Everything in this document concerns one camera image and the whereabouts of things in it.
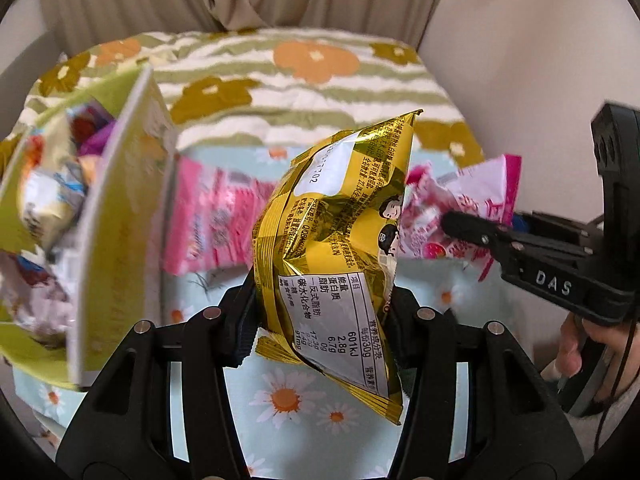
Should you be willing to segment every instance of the black cable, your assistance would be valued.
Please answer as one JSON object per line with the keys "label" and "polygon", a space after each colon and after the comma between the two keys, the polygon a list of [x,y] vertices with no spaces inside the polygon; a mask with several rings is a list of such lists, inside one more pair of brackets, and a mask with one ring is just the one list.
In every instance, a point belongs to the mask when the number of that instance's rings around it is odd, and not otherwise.
{"label": "black cable", "polygon": [[604,427],[604,421],[607,418],[607,414],[609,413],[609,409],[612,406],[614,400],[616,399],[616,391],[618,386],[620,385],[620,381],[622,380],[622,373],[625,371],[626,361],[629,358],[629,353],[631,352],[631,345],[633,344],[634,337],[636,336],[636,325],[638,323],[638,314],[634,315],[634,318],[631,320],[631,325],[629,326],[629,335],[626,338],[626,346],[625,351],[622,354],[622,359],[620,360],[620,368],[618,369],[618,373],[616,374],[616,380],[613,381],[613,387],[611,389],[611,393],[607,398],[607,402],[605,403],[604,410],[602,412],[602,416],[600,417],[600,421],[598,423],[598,429],[596,431],[596,439],[593,443],[593,453],[595,454],[600,448],[600,434],[602,433],[602,428]]}

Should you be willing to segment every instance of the white label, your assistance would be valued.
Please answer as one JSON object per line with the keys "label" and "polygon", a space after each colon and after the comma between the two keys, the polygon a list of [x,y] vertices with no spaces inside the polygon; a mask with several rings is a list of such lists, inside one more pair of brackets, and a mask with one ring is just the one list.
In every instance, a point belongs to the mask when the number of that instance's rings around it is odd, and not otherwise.
{"label": "white label", "polygon": [[293,346],[322,370],[388,398],[380,332],[364,273],[279,276]]}
{"label": "white label", "polygon": [[320,193],[334,196],[340,193],[344,177],[347,175],[353,145],[359,134],[360,132],[355,132],[317,152],[311,166],[306,168],[293,189],[293,194],[300,196],[305,193]]}

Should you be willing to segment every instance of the light blue tablecloth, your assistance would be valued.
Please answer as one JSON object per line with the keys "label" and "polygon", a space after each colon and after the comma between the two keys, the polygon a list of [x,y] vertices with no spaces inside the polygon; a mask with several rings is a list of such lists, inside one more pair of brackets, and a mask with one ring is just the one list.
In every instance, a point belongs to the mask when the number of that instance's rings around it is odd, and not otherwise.
{"label": "light blue tablecloth", "polygon": [[[264,180],[277,180],[289,160],[271,158],[266,148],[199,147],[188,153],[207,164],[233,168]],[[447,153],[413,152],[411,164],[429,161],[434,173],[455,170]],[[399,260],[396,285],[411,289],[418,302],[444,311],[451,307],[464,324],[491,319],[513,325],[513,310],[494,265],[478,283],[479,271],[452,260]],[[218,304],[224,291],[244,280],[246,269],[180,278],[166,276],[164,309],[185,319]],[[174,453],[186,460],[180,363],[172,365],[171,420]],[[52,388],[14,371],[16,391],[34,410],[67,427],[82,394]],[[340,386],[311,368],[272,362],[253,353],[238,369],[225,370],[229,401],[242,450],[254,476],[290,480],[361,479],[386,476],[401,426],[394,426]],[[450,459],[463,456],[468,410],[468,373],[458,367],[456,420]]]}

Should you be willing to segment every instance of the pink snack bag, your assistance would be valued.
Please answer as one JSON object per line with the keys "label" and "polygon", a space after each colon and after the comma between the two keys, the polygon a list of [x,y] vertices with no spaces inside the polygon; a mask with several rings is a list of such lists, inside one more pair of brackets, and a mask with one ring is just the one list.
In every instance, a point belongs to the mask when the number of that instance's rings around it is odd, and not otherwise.
{"label": "pink snack bag", "polygon": [[409,200],[400,216],[399,256],[461,258],[482,266],[478,281],[484,280],[493,262],[488,250],[448,237],[440,219],[455,210],[510,225],[521,166],[521,157],[502,155],[438,178],[430,166],[411,170]]}
{"label": "pink snack bag", "polygon": [[181,276],[251,267],[252,229],[274,187],[238,171],[181,158],[164,270]]}

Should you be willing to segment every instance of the white wall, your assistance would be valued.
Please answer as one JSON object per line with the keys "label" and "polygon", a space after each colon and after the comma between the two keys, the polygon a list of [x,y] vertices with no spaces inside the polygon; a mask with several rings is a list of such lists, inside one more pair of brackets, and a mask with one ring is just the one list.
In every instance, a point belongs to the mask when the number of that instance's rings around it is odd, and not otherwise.
{"label": "white wall", "polygon": [[[604,100],[640,107],[640,22],[626,0],[441,0],[419,53],[488,155],[523,156],[521,209],[602,212],[591,118]],[[555,339],[565,313],[518,297],[531,333]]]}
{"label": "white wall", "polygon": [[0,23],[0,73],[46,30],[40,0],[16,0]]}

